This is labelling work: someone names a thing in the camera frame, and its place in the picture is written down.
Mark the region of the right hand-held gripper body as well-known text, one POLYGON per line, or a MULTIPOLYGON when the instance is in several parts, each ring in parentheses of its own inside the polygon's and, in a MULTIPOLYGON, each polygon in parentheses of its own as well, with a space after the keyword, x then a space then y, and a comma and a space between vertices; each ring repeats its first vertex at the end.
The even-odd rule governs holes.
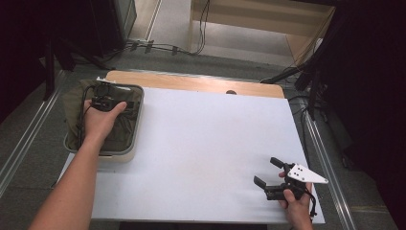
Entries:
POLYGON ((328 184, 328 180, 312 170, 300 164, 284 163, 284 182, 279 186, 267 186, 264 189, 268 200, 285 200, 283 191, 289 189, 295 198, 299 200, 303 194, 308 192, 307 183, 328 184))

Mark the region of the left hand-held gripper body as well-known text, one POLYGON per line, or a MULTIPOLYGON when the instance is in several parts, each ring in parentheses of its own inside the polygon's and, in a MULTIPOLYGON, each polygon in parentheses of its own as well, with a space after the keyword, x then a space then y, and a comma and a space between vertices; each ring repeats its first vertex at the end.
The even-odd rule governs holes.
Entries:
POLYGON ((97 78, 91 106, 99 111, 111 111, 117 104, 124 101, 124 94, 127 92, 127 88, 117 86, 113 81, 97 78))

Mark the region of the person's left hand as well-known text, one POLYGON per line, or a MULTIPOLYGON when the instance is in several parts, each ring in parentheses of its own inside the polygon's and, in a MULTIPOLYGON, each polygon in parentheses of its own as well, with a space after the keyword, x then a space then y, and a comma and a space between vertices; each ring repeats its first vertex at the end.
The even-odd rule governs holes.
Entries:
POLYGON ((100 149, 111 132, 116 118, 126 109, 126 102, 118 103, 112 110, 103 112, 91 106, 91 101, 84 102, 84 141, 85 146, 100 149))

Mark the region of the person's right hand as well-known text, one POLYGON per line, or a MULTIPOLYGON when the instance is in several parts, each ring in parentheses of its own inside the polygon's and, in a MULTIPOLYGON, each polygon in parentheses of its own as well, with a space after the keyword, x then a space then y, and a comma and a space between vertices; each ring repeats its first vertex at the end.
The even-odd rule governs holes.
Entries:
POLYGON ((285 200, 280 200, 279 203, 284 209, 287 221, 291 224, 294 220, 310 219, 309 204, 310 196, 304 194, 297 200, 293 192, 289 189, 283 191, 285 200))

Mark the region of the black metal stand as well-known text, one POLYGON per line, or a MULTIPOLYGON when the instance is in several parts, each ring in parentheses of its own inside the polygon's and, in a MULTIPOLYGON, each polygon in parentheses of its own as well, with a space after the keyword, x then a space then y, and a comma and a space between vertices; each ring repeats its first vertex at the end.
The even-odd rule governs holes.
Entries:
POLYGON ((82 58, 85 58, 90 63, 99 67, 102 70, 114 70, 114 67, 108 67, 95 57, 86 53, 79 46, 69 41, 66 38, 50 36, 45 43, 45 94, 44 101, 48 101, 52 94, 56 91, 56 75, 55 75, 55 59, 63 70, 72 71, 75 68, 75 62, 72 53, 76 53, 82 58))
POLYGON ((321 67, 319 66, 319 64, 323 53, 323 50, 316 51, 308 60, 306 60, 299 66, 288 67, 285 71, 282 71, 277 76, 266 78, 260 80, 259 82, 264 84, 274 84, 278 81, 285 80, 290 76, 300 73, 299 78, 294 83, 294 87, 299 91, 304 91, 308 86, 310 87, 307 112, 310 116, 310 119, 314 121, 316 93, 321 80, 321 67))

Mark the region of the power strip with plugs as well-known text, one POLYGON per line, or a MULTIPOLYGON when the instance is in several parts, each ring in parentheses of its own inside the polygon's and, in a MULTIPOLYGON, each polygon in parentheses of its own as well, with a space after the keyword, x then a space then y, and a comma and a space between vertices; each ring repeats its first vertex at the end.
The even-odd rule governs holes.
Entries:
POLYGON ((153 49, 171 52, 173 56, 180 52, 180 49, 177 46, 156 43, 154 40, 131 40, 129 50, 135 51, 138 48, 144 48, 146 54, 150 53, 153 49))

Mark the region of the white table cover board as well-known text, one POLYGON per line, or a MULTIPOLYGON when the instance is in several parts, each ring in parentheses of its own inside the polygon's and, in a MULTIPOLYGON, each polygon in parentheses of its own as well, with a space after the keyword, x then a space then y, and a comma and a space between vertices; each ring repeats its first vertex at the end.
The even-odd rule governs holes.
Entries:
POLYGON ((283 223, 254 179, 306 163, 285 99, 147 88, 134 158, 102 162, 93 219, 283 223))

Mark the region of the black cabinet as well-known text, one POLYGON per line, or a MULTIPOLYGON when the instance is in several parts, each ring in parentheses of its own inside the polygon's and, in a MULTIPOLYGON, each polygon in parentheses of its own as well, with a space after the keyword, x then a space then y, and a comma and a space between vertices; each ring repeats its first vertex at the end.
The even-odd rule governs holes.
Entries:
POLYGON ((137 12, 134 0, 90 0, 98 41, 95 55, 121 50, 131 33, 137 12))

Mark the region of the dark curtain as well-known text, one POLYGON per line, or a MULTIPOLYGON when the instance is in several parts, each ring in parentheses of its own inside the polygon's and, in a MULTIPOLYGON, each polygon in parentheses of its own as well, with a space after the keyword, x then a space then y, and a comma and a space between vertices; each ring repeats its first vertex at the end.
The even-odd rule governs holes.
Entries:
POLYGON ((406 0, 335 1, 325 97, 350 135, 344 154, 406 230, 406 0))

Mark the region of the light wooden desk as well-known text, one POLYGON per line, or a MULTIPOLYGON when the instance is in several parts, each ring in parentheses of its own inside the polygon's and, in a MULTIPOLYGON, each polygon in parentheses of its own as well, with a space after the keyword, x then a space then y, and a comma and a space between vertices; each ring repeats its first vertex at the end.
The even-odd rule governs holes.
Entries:
POLYGON ((191 0, 188 49, 192 48, 193 22, 200 19, 206 4, 204 20, 285 34, 295 64, 302 64, 324 39, 336 8, 316 0, 191 0))

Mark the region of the aluminium floor rail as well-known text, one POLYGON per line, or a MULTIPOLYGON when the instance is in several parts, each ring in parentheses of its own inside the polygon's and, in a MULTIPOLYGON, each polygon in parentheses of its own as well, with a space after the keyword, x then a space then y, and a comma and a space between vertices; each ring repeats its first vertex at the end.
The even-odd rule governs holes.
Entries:
POLYGON ((34 138, 54 107, 56 100, 60 95, 62 84, 65 83, 66 79, 67 74, 65 71, 59 71, 57 73, 55 91, 51 94, 47 101, 43 101, 40 104, 39 109, 34 114, 34 117, 32 118, 28 127, 11 152, 11 156, 0 170, 0 198, 4 195, 5 191, 10 185, 12 178, 25 158, 25 155, 27 154, 34 138))
POLYGON ((338 177, 334 171, 333 165, 330 162, 330 158, 327 151, 327 146, 323 140, 320 133, 320 129, 316 121, 312 121, 307 112, 308 103, 304 99, 299 99, 304 126, 303 130, 307 130, 309 138, 311 139, 312 145, 315 149, 315 154, 319 160, 321 169, 323 170, 324 176, 328 180, 328 190, 334 205, 335 213, 340 220, 342 230, 357 230, 356 224, 352 217, 350 207, 345 198, 344 192, 340 186, 338 177))

